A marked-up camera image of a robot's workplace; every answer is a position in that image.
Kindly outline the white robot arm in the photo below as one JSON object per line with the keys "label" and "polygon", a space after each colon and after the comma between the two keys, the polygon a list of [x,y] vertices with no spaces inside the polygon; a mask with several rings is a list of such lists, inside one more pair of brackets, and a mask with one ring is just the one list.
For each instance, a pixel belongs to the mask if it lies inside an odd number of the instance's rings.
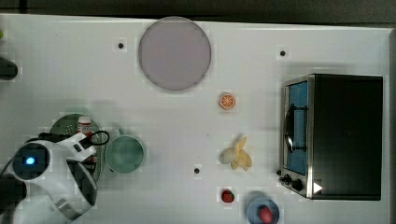
{"label": "white robot arm", "polygon": [[78,142],[24,144],[7,167],[26,187],[9,224],[71,224],[94,207],[97,186],[82,162],[95,153]]}

